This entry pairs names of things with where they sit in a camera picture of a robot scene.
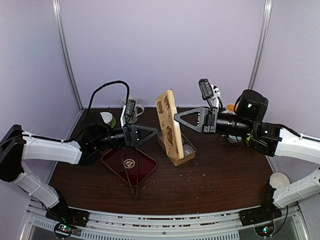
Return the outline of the right aluminium frame post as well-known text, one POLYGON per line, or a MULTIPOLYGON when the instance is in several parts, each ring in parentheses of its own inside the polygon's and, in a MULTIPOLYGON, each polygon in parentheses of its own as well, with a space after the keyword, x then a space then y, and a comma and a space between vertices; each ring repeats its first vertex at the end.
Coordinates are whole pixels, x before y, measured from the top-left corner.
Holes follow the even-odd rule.
POLYGON ((265 0, 262 19, 261 19, 260 33, 259 33, 259 38, 258 38, 258 43, 256 48, 256 54, 253 61, 251 75, 250 75, 249 83, 247 87, 248 90, 254 90, 255 85, 257 83, 260 67, 262 64, 264 50, 267 44, 271 18, 272 18, 272 11, 273 11, 273 0, 265 0))

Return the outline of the beige illustrated tin lid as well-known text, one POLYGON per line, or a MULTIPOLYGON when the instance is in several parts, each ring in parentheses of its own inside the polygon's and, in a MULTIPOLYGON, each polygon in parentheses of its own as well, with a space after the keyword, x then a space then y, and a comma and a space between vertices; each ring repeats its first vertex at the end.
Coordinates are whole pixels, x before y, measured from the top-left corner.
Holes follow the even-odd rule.
POLYGON ((177 108, 173 90, 166 90, 156 98, 155 103, 166 154, 173 159, 183 159, 180 124, 174 118, 177 108))

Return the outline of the green saucer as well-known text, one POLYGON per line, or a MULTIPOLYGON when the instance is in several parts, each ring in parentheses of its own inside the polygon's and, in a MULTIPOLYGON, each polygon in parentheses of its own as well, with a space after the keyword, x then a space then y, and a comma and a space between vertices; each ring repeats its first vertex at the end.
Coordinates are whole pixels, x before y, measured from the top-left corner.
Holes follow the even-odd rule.
POLYGON ((111 128, 114 128, 116 126, 116 123, 117 123, 117 121, 116 121, 115 117, 113 117, 111 119, 111 121, 109 122, 109 125, 111 126, 111 128))

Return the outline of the black tongs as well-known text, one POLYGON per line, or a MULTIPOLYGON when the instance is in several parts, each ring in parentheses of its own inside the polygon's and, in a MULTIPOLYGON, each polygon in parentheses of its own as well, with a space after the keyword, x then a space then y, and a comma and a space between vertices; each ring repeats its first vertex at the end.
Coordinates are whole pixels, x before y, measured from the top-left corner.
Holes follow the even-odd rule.
POLYGON ((127 183, 129 184, 131 193, 135 201, 138 200, 138 185, 139 185, 139 156, 135 148, 122 148, 120 157, 123 170, 126 175, 127 183))

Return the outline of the white bowl near right base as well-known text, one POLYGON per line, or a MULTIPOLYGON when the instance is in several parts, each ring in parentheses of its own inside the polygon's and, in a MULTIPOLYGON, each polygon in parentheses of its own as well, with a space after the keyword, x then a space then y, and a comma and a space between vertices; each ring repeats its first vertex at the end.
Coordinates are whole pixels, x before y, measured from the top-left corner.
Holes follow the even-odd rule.
POLYGON ((274 172, 269 178, 269 184, 274 189, 279 189, 290 185, 289 178, 282 172, 274 172))

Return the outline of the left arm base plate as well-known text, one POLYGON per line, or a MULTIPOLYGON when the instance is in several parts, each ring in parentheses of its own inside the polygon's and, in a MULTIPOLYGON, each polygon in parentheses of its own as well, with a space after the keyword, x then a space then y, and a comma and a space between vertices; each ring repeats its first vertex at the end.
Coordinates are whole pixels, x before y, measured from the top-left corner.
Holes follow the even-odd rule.
POLYGON ((47 219, 55 220, 62 224, 74 227, 86 227, 89 220, 90 213, 85 210, 74 208, 67 209, 49 209, 46 211, 45 217, 47 219))

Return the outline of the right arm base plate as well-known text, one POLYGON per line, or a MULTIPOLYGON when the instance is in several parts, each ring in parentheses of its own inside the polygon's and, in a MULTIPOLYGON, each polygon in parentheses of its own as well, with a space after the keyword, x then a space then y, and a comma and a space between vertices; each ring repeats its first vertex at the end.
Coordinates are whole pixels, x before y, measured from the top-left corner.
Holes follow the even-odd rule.
POLYGON ((277 207, 254 207, 241 210, 239 218, 242 226, 255 225, 271 221, 282 216, 282 211, 277 207))

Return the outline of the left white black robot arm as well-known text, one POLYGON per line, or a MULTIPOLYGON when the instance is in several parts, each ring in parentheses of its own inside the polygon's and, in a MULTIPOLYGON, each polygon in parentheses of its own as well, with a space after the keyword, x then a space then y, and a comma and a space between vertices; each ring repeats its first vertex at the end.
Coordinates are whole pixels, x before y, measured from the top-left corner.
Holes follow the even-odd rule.
POLYGON ((0 142, 0 179, 13 183, 38 199, 61 222, 72 218, 62 193, 44 183, 24 163, 25 160, 45 160, 90 166, 108 148, 138 147, 158 133, 154 127, 121 124, 111 127, 108 112, 91 112, 81 122, 82 137, 54 139, 33 135, 14 124, 0 142))

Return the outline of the front aluminium rail frame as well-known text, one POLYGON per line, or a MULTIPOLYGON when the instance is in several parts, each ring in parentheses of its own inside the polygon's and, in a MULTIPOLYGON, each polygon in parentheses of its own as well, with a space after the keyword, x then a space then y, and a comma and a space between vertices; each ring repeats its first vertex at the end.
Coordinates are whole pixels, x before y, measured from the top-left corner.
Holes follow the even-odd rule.
POLYGON ((271 221, 242 226, 239 210, 182 215, 138 215, 89 210, 86 227, 70 240, 260 240, 259 230, 274 224, 272 240, 309 240, 300 206, 271 221))

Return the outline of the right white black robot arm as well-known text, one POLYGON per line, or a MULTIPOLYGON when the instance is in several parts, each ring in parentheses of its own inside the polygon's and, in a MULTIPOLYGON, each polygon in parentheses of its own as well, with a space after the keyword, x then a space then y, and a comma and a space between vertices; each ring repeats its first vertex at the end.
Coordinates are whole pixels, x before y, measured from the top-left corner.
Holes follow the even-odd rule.
POLYGON ((264 122, 268 99, 246 89, 236 101, 234 114, 219 112, 217 107, 199 107, 176 113, 174 120, 201 134, 231 135, 265 156, 291 157, 320 162, 320 140, 297 133, 276 123, 264 122))

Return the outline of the tall floral beige mug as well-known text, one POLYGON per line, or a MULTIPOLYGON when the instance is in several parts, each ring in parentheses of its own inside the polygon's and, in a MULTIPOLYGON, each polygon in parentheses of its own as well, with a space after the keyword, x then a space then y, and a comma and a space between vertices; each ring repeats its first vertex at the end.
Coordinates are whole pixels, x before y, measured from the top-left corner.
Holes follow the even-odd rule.
POLYGON ((145 108, 141 105, 138 104, 138 99, 132 96, 129 96, 128 98, 133 98, 136 99, 136 108, 135 108, 135 112, 136 112, 136 122, 138 121, 138 116, 142 115, 145 111, 145 108))

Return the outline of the beige chocolate tin box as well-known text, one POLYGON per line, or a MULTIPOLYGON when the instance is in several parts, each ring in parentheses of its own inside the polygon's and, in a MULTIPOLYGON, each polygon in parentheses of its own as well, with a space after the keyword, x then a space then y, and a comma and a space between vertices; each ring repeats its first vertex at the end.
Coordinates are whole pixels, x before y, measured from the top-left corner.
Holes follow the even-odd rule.
MULTIPOLYGON (((196 151, 197 151, 196 148, 192 145, 192 143, 188 140, 188 138, 183 133, 181 134, 181 137, 182 137, 182 147, 183 147, 183 158, 176 159, 173 157, 168 157, 174 166, 182 165, 182 164, 194 159, 196 156, 196 151)), ((166 151, 166 147, 164 144, 164 137, 161 132, 157 135, 157 141, 158 141, 160 147, 164 151, 166 151)))

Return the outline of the dark red lacquer tray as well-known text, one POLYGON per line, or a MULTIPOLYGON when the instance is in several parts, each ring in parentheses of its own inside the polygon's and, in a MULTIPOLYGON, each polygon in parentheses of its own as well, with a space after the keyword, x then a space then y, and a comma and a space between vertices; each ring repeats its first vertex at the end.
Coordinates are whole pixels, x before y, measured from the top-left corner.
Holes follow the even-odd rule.
POLYGON ((157 162, 137 148, 113 148, 106 152, 102 163, 128 185, 135 187, 156 168, 157 162))

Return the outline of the pale blue bowl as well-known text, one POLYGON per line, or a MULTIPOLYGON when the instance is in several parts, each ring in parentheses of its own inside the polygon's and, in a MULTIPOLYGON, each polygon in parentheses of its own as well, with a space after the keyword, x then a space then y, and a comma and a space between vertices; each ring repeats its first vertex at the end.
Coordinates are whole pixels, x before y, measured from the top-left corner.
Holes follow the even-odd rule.
POLYGON ((239 137, 239 136, 234 136, 234 135, 229 135, 227 137, 227 140, 232 143, 232 144, 235 144, 235 143, 240 143, 242 141, 242 138, 239 137))

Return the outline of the aluminium frame post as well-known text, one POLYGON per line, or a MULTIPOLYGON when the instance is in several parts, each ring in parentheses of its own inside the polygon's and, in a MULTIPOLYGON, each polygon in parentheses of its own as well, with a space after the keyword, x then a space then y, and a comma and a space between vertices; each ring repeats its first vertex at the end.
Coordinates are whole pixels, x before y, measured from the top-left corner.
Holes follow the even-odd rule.
POLYGON ((71 87, 71 92, 73 94, 73 97, 75 99, 76 105, 78 110, 81 112, 84 110, 79 90, 76 84, 74 72, 72 69, 72 64, 71 64, 71 59, 68 51, 68 46, 67 46, 67 40, 66 40, 66 34, 64 30, 64 24, 63 24, 63 16, 61 12, 61 3, 59 0, 52 0, 52 7, 53 7, 53 14, 57 26, 57 31, 59 35, 59 41, 60 41, 60 46, 62 50, 62 56, 63 56, 63 61, 68 77, 68 81, 71 87))
POLYGON ((248 90, 254 90, 255 85, 257 83, 260 67, 262 64, 264 50, 267 44, 271 18, 272 18, 272 11, 273 11, 273 0, 265 0, 262 19, 261 19, 260 33, 259 33, 259 38, 258 38, 258 43, 256 48, 256 54, 253 61, 251 75, 250 75, 249 83, 247 87, 248 90))

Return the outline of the white mug yellow interior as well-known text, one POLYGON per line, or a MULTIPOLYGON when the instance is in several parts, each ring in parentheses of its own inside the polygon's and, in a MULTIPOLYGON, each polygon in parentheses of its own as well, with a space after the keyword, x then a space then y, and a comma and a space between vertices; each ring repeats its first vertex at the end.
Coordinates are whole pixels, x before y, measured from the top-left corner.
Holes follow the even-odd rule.
POLYGON ((228 113, 235 114, 236 107, 234 103, 227 104, 225 109, 227 110, 228 113))

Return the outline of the white teacup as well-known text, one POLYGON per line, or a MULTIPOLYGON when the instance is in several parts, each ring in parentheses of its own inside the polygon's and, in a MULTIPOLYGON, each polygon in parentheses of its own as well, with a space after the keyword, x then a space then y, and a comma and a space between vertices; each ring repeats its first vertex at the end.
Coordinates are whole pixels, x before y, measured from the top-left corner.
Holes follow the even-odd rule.
POLYGON ((100 112, 100 115, 102 117, 102 120, 106 124, 109 124, 113 120, 113 115, 110 112, 107 112, 107 111, 100 112))

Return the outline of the left aluminium frame post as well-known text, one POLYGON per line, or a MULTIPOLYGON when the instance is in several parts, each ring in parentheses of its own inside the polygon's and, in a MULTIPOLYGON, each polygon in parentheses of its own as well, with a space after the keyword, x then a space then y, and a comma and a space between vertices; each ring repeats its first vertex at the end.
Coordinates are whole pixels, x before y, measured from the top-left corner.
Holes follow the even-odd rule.
POLYGON ((68 51, 68 46, 67 46, 67 40, 66 40, 66 34, 64 30, 64 24, 63 24, 63 16, 61 12, 61 3, 59 0, 52 0, 52 7, 53 7, 53 14, 57 26, 57 31, 59 35, 59 41, 60 41, 60 46, 62 50, 62 56, 63 56, 63 61, 68 77, 68 81, 71 87, 71 92, 73 94, 73 97, 75 99, 76 105, 78 110, 81 112, 84 110, 79 90, 76 84, 74 72, 72 69, 72 64, 71 64, 71 59, 68 51))

